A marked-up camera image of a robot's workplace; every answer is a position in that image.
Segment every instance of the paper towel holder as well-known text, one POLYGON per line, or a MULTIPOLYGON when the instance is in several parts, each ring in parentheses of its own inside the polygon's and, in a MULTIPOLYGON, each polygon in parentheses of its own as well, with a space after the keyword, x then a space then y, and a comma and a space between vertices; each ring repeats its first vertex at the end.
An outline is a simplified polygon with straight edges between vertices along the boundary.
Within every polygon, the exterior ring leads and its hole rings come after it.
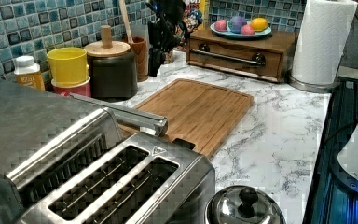
POLYGON ((313 93, 333 93, 338 90, 339 85, 341 85, 341 81, 339 77, 334 79, 334 82, 328 85, 317 85, 317 84, 309 84, 302 81, 295 79, 292 76, 292 69, 287 71, 286 75, 286 83, 290 86, 301 90, 301 91, 308 91, 313 93))

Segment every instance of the white marble countertop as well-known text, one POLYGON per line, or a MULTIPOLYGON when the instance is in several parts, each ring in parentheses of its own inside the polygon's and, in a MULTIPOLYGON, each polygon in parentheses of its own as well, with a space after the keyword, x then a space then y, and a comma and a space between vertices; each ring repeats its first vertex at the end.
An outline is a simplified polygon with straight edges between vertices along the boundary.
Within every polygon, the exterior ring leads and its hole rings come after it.
POLYGON ((187 78, 254 96, 254 104, 212 158, 216 192, 232 185, 265 191, 282 209, 287 223, 302 223, 330 94, 299 91, 247 77, 189 66, 176 51, 157 77, 138 83, 134 107, 177 78, 187 78))

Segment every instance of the spice bottle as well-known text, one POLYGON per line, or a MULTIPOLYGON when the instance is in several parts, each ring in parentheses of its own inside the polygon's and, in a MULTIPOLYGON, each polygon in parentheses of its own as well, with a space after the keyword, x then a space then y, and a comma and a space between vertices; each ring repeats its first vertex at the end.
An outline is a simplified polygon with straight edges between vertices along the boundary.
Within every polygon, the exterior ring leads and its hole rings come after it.
POLYGON ((17 83, 41 91, 45 90, 40 65, 34 62, 33 56, 21 56, 17 58, 14 60, 14 66, 17 83))

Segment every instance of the wooden bread box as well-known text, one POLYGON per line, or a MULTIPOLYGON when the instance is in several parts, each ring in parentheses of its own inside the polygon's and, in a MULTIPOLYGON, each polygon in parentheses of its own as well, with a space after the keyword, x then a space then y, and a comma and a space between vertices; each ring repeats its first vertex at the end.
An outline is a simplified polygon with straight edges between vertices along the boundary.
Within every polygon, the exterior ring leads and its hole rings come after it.
POLYGON ((282 82, 292 67, 296 33, 272 31, 257 39, 227 39, 210 29, 191 33, 186 62, 240 76, 282 82))

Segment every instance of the yellow egg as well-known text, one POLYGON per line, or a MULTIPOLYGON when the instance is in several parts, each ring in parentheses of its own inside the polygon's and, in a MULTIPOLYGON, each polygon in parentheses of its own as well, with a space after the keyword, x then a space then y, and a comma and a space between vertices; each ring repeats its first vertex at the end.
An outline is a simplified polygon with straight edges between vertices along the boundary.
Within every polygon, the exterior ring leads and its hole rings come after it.
POLYGON ((269 23, 264 18, 254 18, 251 21, 251 27, 256 32, 264 31, 265 29, 267 29, 268 25, 269 23))

